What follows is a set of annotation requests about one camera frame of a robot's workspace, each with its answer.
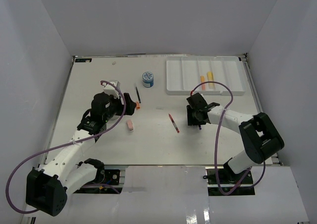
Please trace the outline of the orange capped pink highlighter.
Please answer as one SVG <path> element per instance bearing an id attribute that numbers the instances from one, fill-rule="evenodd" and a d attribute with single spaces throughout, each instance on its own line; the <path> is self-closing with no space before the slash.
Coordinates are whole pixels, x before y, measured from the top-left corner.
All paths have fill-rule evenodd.
<path id="1" fill-rule="evenodd" d="M 206 79 L 204 76 L 200 76 L 200 82 L 201 82 L 201 90 L 205 91 L 206 90 L 206 84 L 205 84 Z"/>

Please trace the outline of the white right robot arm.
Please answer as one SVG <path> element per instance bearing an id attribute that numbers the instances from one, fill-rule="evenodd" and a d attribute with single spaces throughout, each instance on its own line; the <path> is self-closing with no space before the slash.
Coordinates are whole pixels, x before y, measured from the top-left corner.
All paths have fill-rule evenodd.
<path id="1" fill-rule="evenodd" d="M 213 124 L 241 136 L 244 150 L 230 158 L 218 171 L 221 183 L 236 183 L 248 168 L 263 164 L 285 146 L 271 119 L 264 112 L 250 115 L 226 109 L 219 103 L 208 104 L 200 93 L 190 95 L 187 102 L 189 126 Z"/>

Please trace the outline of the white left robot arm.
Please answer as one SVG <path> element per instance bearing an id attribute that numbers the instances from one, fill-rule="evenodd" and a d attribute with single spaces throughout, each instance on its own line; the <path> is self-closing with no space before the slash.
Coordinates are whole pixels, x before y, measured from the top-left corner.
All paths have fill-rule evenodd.
<path id="1" fill-rule="evenodd" d="M 81 161 L 107 130 L 113 118 L 133 115 L 136 103 L 129 93 L 101 92 L 94 95 L 69 145 L 40 170 L 33 169 L 27 175 L 26 203 L 38 211 L 57 216 L 64 208 L 68 195 L 88 182 L 99 184 L 104 180 L 103 162 L 88 158 Z"/>

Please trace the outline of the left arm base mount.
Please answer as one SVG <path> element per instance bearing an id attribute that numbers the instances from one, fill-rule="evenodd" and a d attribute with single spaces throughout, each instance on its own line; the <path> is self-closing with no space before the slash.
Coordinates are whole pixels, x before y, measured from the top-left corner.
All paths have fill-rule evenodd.
<path id="1" fill-rule="evenodd" d="M 96 171 L 95 178 L 92 181 L 85 183 L 81 188 L 74 193 L 80 194 L 120 194 L 123 189 L 124 181 L 123 173 L 118 168 L 110 168 L 102 166 L 102 162 L 95 159 L 87 159 L 84 162 L 79 162 L 76 166 L 81 168 L 83 165 L 88 165 Z"/>

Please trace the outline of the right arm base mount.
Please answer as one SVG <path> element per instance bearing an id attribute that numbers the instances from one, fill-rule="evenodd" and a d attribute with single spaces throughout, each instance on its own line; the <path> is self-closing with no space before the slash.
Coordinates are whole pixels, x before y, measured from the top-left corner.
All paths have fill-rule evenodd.
<path id="1" fill-rule="evenodd" d="M 224 168 L 218 169 L 219 183 L 224 192 L 229 192 L 234 185 L 241 179 L 245 171 L 239 174 L 230 174 L 224 170 Z M 208 184 L 208 194 L 209 196 L 222 196 L 216 181 L 215 169 L 206 169 L 206 174 L 203 176 Z M 254 180 L 250 171 L 241 181 L 240 185 L 235 189 L 230 196 L 253 196 L 255 195 L 255 190 L 250 187 L 254 184 Z"/>

